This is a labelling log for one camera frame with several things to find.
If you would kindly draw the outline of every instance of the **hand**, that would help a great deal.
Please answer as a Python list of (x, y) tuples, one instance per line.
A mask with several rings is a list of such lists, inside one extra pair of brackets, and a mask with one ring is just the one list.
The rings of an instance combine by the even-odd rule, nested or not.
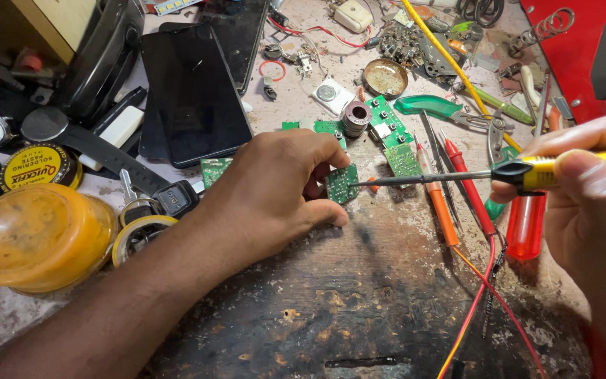
[(215, 244), (232, 245), (230, 263), (240, 270), (279, 252), (317, 224), (348, 223), (348, 214), (339, 204), (306, 202), (303, 197), (319, 196), (317, 182), (324, 182), (329, 165), (349, 165), (332, 134), (308, 129), (259, 133), (238, 150), (225, 173), (180, 224), (190, 218), (213, 225), (208, 233)]
[[(548, 194), (546, 242), (553, 259), (582, 289), (606, 342), (606, 161), (587, 151), (606, 151), (606, 117), (548, 133), (530, 143), (524, 157), (561, 154), (554, 172), (559, 189)], [(491, 199), (505, 203), (513, 186), (493, 182)]]

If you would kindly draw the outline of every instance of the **red wire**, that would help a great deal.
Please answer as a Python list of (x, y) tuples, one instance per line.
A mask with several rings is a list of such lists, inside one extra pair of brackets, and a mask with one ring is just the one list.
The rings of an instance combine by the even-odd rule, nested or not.
[[(485, 269), (485, 277), (489, 277), (490, 272), (492, 271), (492, 265), (495, 262), (495, 239), (492, 235), (488, 236), (490, 238), (490, 259), (487, 262), (487, 268)], [(473, 317), (474, 312), (476, 311), (476, 306), (478, 306), (478, 302), (481, 300), (481, 297), (483, 296), (483, 292), (485, 290), (485, 286), (481, 285), (481, 288), (478, 288), (478, 292), (476, 292), (476, 297), (474, 297), (473, 299), (473, 303), (471, 303), (471, 308), (469, 308), (469, 313), (467, 313), (467, 317), (465, 318), (465, 322), (462, 323), (462, 328), (460, 328), (459, 333), (457, 334), (457, 338), (455, 339), (455, 343), (453, 344), (453, 348), (454, 346), (456, 346), (459, 342), (459, 340), (462, 339), (462, 337), (465, 334), (465, 331), (467, 330), (467, 326), (469, 325), (469, 323), (471, 322), (471, 318)], [(452, 360), (448, 361), (448, 363), (446, 363), (443, 368), (441, 369), (441, 374), (439, 376), (443, 376), (446, 374), (446, 370), (448, 370), (448, 366), (450, 366), (450, 362)]]
[(502, 299), (500, 294), (497, 293), (497, 291), (495, 291), (495, 288), (490, 285), (490, 282), (488, 282), (487, 279), (480, 272), (478, 272), (478, 270), (476, 270), (476, 268), (471, 264), (471, 262), (469, 262), (467, 260), (467, 258), (465, 258), (464, 255), (462, 255), (462, 253), (457, 249), (457, 247), (453, 246), (452, 248), (455, 249), (455, 251), (465, 261), (465, 263), (471, 268), (471, 270), (474, 271), (476, 276), (479, 277), (481, 280), (483, 280), (483, 284), (487, 288), (489, 288), (492, 291), (492, 294), (497, 298), (497, 300), (499, 300), (501, 306), (504, 308), (506, 313), (509, 315), (509, 318), (511, 319), (511, 321), (513, 321), (513, 323), (516, 324), (516, 327), (518, 328), (518, 332), (520, 332), (520, 335), (523, 336), (523, 340), (525, 341), (527, 348), (530, 350), (530, 354), (532, 355), (532, 358), (534, 359), (534, 364), (536, 364), (537, 368), (539, 369), (539, 373), (541, 374), (543, 379), (546, 379), (546, 373), (544, 372), (544, 367), (541, 365), (539, 357), (537, 357), (537, 353), (532, 348), (532, 344), (530, 343), (530, 340), (527, 338), (527, 334), (523, 330), (523, 327), (520, 326), (518, 319), (516, 319), (516, 315), (514, 315), (513, 312), (511, 312), (511, 309), (509, 308), (509, 306), (506, 304), (504, 299)]
[[(278, 27), (278, 28), (280, 28), (282, 30), (285, 30), (285, 31), (287, 31), (289, 33), (301, 34), (301, 32), (297, 32), (296, 30), (291, 30), (289, 28), (285, 28), (284, 26), (278, 24), (270, 16), (268, 16), (268, 20), (270, 20), (270, 22), (272, 22), (276, 27)], [(367, 26), (366, 28), (368, 29), (368, 34), (371, 34), (371, 25)], [(313, 30), (313, 29), (319, 29), (319, 30), (322, 30), (322, 31), (326, 32), (330, 36), (334, 36), (333, 33), (331, 33), (329, 30), (323, 28), (322, 26), (313, 26), (312, 28), (308, 28), (306, 30)], [(352, 47), (364, 47), (364, 46), (366, 46), (366, 43), (368, 42), (368, 41), (366, 41), (366, 42), (362, 43), (361, 45), (356, 45), (356, 44), (353, 44), (352, 42), (348, 42), (348, 41), (340, 38), (340, 36), (336, 35), (335, 37), (337, 37), (338, 39), (340, 39), (341, 41), (343, 41), (344, 43), (347, 43), (348, 45), (350, 45)]]

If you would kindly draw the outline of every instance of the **watch strap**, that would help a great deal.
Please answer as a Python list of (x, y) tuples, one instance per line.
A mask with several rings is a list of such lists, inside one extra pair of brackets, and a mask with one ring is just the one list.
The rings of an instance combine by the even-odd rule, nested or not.
[(170, 185), (169, 181), (142, 165), (126, 152), (80, 126), (68, 125), (55, 140), (93, 158), (115, 174), (120, 173), (123, 168), (126, 169), (130, 174), (132, 185), (148, 196), (152, 196), (158, 190)]

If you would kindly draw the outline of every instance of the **fingernail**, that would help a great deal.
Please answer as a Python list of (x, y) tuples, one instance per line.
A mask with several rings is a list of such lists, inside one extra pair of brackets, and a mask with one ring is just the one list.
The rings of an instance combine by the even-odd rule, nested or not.
[(588, 173), (600, 163), (602, 163), (602, 160), (595, 154), (583, 150), (565, 152), (555, 160), (555, 165), (560, 174), (573, 179)]
[(333, 225), (337, 227), (344, 227), (349, 223), (349, 218), (346, 214), (341, 214), (333, 220)]

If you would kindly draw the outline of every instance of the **key fob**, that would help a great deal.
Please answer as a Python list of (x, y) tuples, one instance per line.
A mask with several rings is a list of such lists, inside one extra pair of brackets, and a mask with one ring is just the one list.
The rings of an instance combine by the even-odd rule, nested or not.
[(153, 196), (158, 200), (166, 216), (181, 219), (186, 213), (192, 211), (198, 205), (198, 194), (186, 180), (172, 183), (160, 190)]

